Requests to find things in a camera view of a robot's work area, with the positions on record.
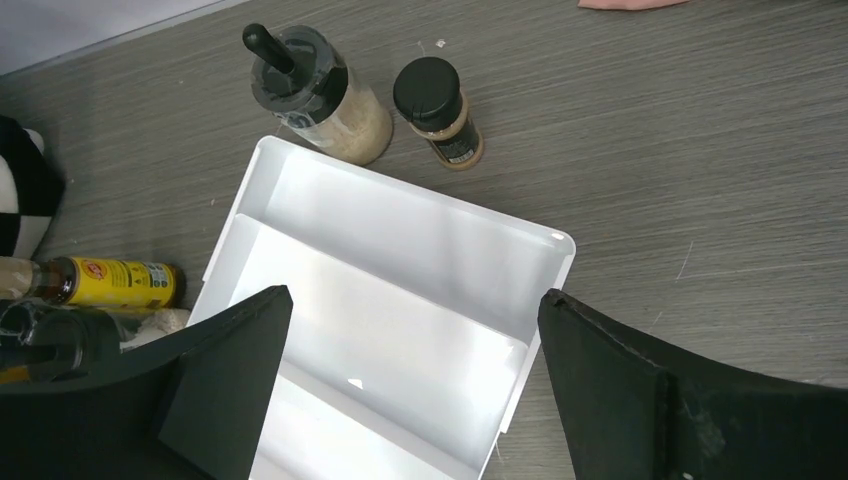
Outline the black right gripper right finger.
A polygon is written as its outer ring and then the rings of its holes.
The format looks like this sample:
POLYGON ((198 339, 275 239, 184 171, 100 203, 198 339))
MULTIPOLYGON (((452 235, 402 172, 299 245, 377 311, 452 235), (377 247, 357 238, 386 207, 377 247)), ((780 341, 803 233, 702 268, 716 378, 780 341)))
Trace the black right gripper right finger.
POLYGON ((843 479, 847 392, 695 354, 568 294, 538 326, 579 479, 843 479))

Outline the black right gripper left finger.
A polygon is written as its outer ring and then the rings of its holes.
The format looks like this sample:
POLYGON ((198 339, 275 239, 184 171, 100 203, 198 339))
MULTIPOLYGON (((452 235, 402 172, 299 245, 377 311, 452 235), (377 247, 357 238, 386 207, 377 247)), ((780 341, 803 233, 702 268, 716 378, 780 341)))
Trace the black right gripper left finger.
POLYGON ((5 479, 245 479, 293 301, 269 287, 82 376, 1 388, 5 479))

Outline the yellow-label sauce bottle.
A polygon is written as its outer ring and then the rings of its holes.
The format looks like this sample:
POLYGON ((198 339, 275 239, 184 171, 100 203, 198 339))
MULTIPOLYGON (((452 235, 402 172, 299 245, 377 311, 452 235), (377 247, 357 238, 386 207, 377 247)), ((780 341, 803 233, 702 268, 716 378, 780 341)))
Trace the yellow-label sauce bottle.
POLYGON ((1 298, 49 305, 164 309, 185 290, 182 271, 156 262, 89 257, 1 259, 1 298))

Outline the taped black-lid grinder jar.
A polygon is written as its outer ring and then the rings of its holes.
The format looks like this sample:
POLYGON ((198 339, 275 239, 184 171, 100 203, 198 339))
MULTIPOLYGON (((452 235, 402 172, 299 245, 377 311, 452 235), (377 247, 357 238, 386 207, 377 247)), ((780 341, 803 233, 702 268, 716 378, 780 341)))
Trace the taped black-lid grinder jar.
POLYGON ((323 34, 306 25, 273 34, 252 23, 242 41, 255 57, 252 94, 281 124, 354 165, 382 155, 393 134, 391 115, 323 34))

